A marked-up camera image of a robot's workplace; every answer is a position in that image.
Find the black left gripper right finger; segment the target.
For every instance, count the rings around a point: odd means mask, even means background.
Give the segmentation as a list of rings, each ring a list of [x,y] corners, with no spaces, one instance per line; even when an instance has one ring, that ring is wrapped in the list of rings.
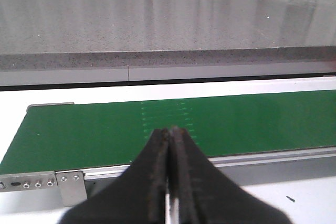
[[[277,208],[244,191],[216,168],[186,129],[170,130],[169,182],[179,223],[290,223]]]

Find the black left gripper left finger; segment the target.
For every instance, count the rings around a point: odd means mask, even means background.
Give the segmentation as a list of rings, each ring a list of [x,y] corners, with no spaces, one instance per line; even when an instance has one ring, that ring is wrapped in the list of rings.
[[[168,152],[168,130],[154,130],[115,181],[68,210],[60,223],[165,223]]]

